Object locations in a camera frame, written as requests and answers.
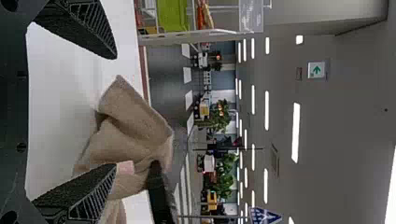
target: blue sign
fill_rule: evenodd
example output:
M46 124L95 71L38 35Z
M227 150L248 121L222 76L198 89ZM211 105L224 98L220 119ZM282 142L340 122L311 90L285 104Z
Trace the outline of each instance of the blue sign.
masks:
M250 208L252 224L276 224L282 220L282 216L259 207Z

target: green plant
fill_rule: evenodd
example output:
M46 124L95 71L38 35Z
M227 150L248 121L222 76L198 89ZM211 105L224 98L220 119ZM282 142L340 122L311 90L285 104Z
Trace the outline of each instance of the green plant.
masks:
M229 105L226 99L219 100L214 109L210 110L210 119L198 121L196 124L199 127L208 127L213 129L213 133L225 133L228 124L231 122L229 113Z

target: fluorescent light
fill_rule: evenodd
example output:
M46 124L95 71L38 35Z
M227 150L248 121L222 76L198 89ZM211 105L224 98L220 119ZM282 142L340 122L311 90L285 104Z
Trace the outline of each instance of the fluorescent light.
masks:
M251 38L251 59L254 59L256 54L254 45L254 38Z
M270 54L270 37L265 37L265 54Z
M238 62L241 63L241 42L238 42Z
M265 114L264 114L265 122L265 130L268 131L270 129L270 92L265 92Z
M251 191L251 206L256 207L256 193L254 190Z
M251 145L251 170L254 171L256 167L256 146L254 144Z
M243 158L242 151L241 151L241 152L239 152L239 169L242 170L243 166L244 166L244 158Z
M256 113L256 90L254 85L251 85L251 114Z
M264 202L268 203L268 170L264 169Z
M239 136L242 137L242 120L239 120Z
M304 36L303 35L297 35L296 36L296 45L301 45L304 43Z
M239 100L242 100L242 80L239 79Z
M248 150L248 130L245 129L245 150Z
M247 203L245 203L245 216L246 216L245 221L247 222L248 221L248 204Z
M385 216L385 224L396 223L395 211L396 211L396 148L395 148L395 155L393 156L393 168L390 178L388 207L387 207L387 214Z
M239 194L241 195L241 199L244 198L244 184L242 182L240 182L240 186L239 186Z
M238 95L238 78L235 79L235 94Z
M247 60L247 40L244 39L244 62Z
M248 168L245 167L245 189L248 188Z
M298 146L300 139L300 110L301 110L301 106L297 103L294 103L293 134L291 139L291 158L295 163L298 162Z

